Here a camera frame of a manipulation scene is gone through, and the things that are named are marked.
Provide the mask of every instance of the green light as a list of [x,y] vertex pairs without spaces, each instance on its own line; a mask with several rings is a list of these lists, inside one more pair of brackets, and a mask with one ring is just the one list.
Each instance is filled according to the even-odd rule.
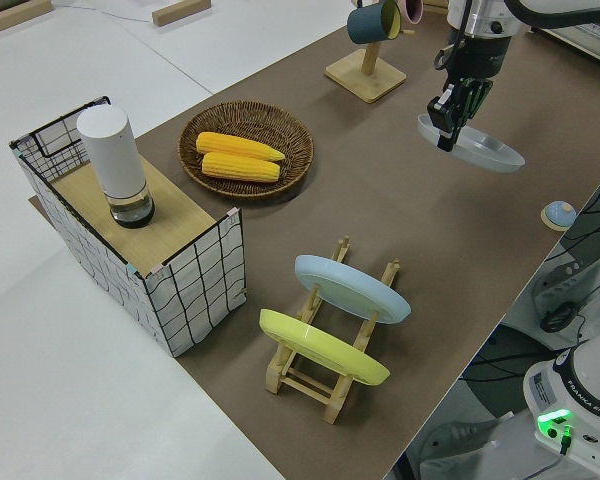
[[[565,421],[565,419],[571,416],[571,410],[567,410],[566,408],[561,408],[560,410],[555,410],[553,412],[545,413],[543,415],[538,416],[538,429],[548,436],[547,433],[549,428],[552,426],[555,427],[557,424],[560,424]],[[565,435],[569,435],[569,428],[565,427]]]

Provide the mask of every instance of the round woven basket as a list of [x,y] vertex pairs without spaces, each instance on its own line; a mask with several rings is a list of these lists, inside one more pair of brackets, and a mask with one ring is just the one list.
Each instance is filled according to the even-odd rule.
[[[236,135],[265,143],[285,154],[275,183],[213,178],[202,173],[202,155],[196,150],[201,132]],[[296,184],[313,160],[313,138],[307,128],[280,108],[253,101],[221,103],[196,115],[184,128],[178,146],[180,162],[198,183],[233,198],[266,198]]]

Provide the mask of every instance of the yellow corn cob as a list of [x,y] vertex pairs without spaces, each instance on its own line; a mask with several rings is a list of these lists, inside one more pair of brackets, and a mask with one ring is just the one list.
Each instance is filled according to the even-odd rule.
[[273,183],[280,178],[276,163],[230,153],[209,152],[202,159],[202,173],[216,178]]
[[269,145],[216,132],[200,132],[196,139],[196,150],[202,155],[209,152],[223,152],[271,162],[284,160],[284,153]]

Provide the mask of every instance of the brown tabletop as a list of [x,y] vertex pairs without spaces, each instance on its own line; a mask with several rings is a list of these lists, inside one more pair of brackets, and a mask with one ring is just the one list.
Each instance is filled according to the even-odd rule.
[[[600,65],[538,34],[513,40],[472,121],[525,157],[518,172],[499,175],[417,133],[417,115],[445,80],[432,61],[447,25],[429,14],[415,28],[382,45],[380,58],[407,81],[374,104],[324,76],[356,48],[340,30],[138,139],[140,152],[212,216],[243,209],[247,303],[178,360],[289,479],[382,478],[558,240],[540,210],[554,200],[580,208],[600,182]],[[238,99],[275,104],[313,133],[315,163],[295,197],[231,201],[181,168],[187,121]],[[413,313],[376,327],[367,352],[391,376],[378,387],[354,384],[329,425],[315,400],[286,386],[277,396],[265,391],[275,343],[258,314],[295,314],[306,296],[295,257],[329,256],[343,235],[352,243],[347,262],[371,275],[401,260],[395,288]],[[315,325],[352,340],[359,322],[324,306]]]

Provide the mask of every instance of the white cylindrical speaker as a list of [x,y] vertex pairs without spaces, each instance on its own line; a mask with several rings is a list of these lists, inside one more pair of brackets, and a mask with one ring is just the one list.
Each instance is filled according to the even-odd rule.
[[127,228],[149,223],[155,205],[124,110],[88,108],[78,116],[77,128],[116,222]]

